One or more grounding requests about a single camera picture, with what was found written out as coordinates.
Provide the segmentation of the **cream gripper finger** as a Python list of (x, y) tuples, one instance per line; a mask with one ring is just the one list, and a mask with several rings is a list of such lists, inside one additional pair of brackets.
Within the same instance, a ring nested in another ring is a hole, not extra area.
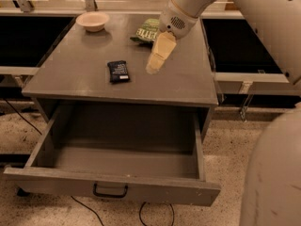
[(151, 49), (151, 53), (146, 66), (146, 71), (149, 74), (158, 73), (165, 64), (168, 57), (176, 47), (176, 38), (172, 33), (160, 33)]

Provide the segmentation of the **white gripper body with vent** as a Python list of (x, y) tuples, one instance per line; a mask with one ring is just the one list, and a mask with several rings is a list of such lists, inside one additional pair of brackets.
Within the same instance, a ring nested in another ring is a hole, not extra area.
[(198, 18), (183, 11), (173, 0), (169, 0), (159, 18), (159, 31), (172, 33), (178, 40), (185, 37)]

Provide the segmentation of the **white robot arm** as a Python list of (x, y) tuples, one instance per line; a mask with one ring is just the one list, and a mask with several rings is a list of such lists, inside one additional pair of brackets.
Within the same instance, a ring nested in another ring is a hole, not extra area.
[[(215, 0), (169, 0), (146, 66), (158, 73), (176, 41)], [(272, 94), (301, 91), (301, 0), (232, 0), (280, 69), (279, 74), (219, 73), (219, 81)], [(272, 121), (261, 133), (246, 170), (239, 226), (301, 226), (301, 109)]]

